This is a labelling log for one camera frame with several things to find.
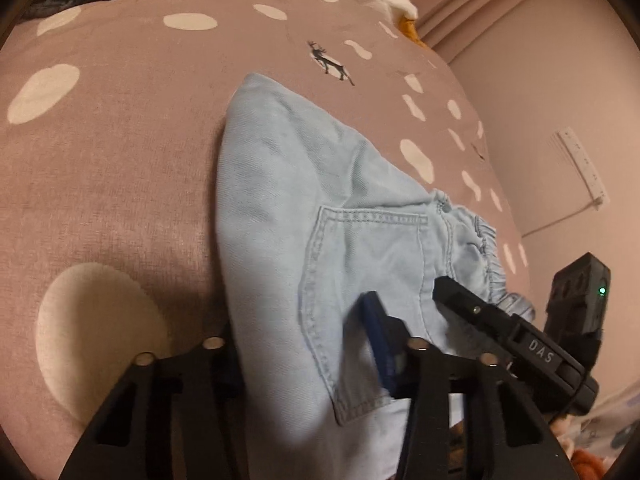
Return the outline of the light blue denim pants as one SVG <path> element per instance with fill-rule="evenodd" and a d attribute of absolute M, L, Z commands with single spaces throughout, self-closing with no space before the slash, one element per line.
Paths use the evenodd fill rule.
<path fill-rule="evenodd" d="M 466 358 L 490 341 L 436 306 L 439 276 L 534 316 L 508 289 L 489 223 L 268 77 L 247 76 L 231 100 L 216 197 L 255 479 L 394 474 L 408 405 L 378 381 L 356 308 L 365 292 L 414 336 Z"/>

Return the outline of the pink polka dot bed cover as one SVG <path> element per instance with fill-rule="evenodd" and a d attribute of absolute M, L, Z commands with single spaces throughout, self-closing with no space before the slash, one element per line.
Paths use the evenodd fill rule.
<path fill-rule="evenodd" d="M 54 479 L 138 352 L 226 313 L 214 179 L 227 107 L 268 76 L 497 231 L 528 264 L 480 116 L 447 63 L 357 0 L 111 0 L 1 51 L 1 427 Z"/>

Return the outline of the white power strip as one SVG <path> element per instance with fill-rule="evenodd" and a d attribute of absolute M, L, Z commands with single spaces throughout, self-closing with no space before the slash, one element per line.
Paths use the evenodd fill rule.
<path fill-rule="evenodd" d="M 598 173 L 596 165 L 589 157 L 582 141 L 579 140 L 577 134 L 572 128 L 564 128 L 559 130 L 556 135 L 563 144 L 565 151 L 570 155 L 578 174 L 582 178 L 582 182 L 587 188 L 591 198 L 591 206 L 595 210 L 606 206 L 610 202 L 608 192 Z"/>

